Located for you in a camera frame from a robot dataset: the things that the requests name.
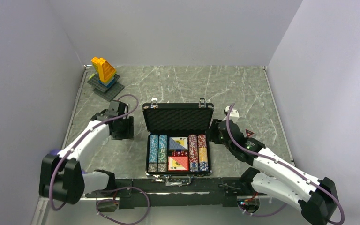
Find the blue playing card deck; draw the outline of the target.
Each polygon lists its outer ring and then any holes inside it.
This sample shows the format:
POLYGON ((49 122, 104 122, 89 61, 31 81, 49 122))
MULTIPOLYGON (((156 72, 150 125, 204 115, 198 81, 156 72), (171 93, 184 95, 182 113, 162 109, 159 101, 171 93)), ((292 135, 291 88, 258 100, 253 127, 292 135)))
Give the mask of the blue playing card deck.
POLYGON ((188 150, 188 138, 187 137, 169 137, 168 149, 175 151, 187 151, 188 150))

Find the red playing card deck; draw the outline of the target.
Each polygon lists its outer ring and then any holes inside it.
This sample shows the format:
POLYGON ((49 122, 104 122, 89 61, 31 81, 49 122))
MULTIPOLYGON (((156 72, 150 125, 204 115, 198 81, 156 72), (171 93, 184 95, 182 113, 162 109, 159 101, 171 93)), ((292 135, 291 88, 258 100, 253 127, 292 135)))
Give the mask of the red playing card deck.
POLYGON ((167 169, 168 171, 188 171, 189 170, 188 156, 169 156, 167 169))

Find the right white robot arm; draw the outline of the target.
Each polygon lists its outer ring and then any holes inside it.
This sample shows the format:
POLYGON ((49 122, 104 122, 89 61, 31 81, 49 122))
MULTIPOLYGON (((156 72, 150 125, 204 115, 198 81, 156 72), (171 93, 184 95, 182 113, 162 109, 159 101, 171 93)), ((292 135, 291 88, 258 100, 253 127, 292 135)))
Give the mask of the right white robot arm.
POLYGON ((238 181, 244 194, 259 192, 277 198, 300 211, 312 225, 335 224, 331 217, 340 207, 332 179, 320 179, 296 168, 259 140, 245 137, 232 120, 214 119, 208 137, 249 165, 238 181))

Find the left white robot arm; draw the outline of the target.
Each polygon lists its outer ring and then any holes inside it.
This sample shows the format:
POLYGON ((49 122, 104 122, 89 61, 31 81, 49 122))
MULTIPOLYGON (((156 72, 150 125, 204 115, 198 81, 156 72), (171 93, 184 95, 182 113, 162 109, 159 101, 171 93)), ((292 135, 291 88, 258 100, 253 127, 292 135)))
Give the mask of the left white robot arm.
POLYGON ((117 188, 113 172, 96 169, 84 172, 97 148, 108 141, 133 139, 134 118, 126 103, 113 100, 109 107, 92 116, 86 128, 67 147, 47 154, 41 163, 39 195, 75 204, 84 194, 98 191, 112 196, 117 188))

